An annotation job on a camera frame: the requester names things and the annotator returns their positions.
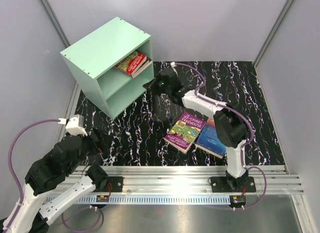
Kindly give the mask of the purple treehouse book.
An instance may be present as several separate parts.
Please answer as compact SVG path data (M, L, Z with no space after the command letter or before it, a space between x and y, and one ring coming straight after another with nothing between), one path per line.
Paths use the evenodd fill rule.
M180 119L169 130L164 140L186 154L205 125L206 122L204 120L188 112L184 112Z

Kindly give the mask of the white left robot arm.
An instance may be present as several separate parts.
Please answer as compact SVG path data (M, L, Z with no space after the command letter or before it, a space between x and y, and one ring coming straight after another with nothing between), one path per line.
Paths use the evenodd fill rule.
M46 233L50 225L82 196L105 189L112 190L109 176L93 164L76 183L53 201L45 199L89 156L106 150L102 132L90 135L67 134L43 158L35 161L24 178L23 196L12 213L2 219L2 233Z

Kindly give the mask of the red paperback book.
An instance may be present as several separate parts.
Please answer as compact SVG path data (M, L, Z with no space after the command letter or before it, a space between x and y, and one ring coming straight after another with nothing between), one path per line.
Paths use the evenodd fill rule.
M114 67L133 78L139 68L147 61L147 59L148 57L145 54L133 51Z

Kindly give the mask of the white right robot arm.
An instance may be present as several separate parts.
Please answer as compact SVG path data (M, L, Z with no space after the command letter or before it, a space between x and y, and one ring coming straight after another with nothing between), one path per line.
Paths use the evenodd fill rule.
M252 128L247 119L236 110L236 106L214 100L181 83L174 68L158 74L143 88L155 95L166 94L176 105L194 110L213 119L218 139L226 146L226 185L233 192L245 185L249 176L246 168L244 149Z

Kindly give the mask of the black paperback book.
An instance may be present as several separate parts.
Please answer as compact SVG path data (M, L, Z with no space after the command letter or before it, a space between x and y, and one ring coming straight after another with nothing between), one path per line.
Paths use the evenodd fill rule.
M151 59L147 59L132 75L132 78L135 78L138 76L141 72L143 72L150 64L152 64L153 61Z

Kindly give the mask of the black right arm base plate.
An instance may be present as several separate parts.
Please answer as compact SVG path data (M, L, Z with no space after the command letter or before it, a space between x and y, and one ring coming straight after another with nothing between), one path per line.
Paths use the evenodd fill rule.
M256 193L256 184L253 177L233 179L227 176L212 176L209 178L213 193Z

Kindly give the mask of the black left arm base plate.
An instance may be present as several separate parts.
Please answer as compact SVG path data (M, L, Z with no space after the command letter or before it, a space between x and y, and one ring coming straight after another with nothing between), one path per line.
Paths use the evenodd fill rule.
M122 176L109 176L107 185L100 192L109 192L109 188L112 193L121 193L123 191L124 177Z

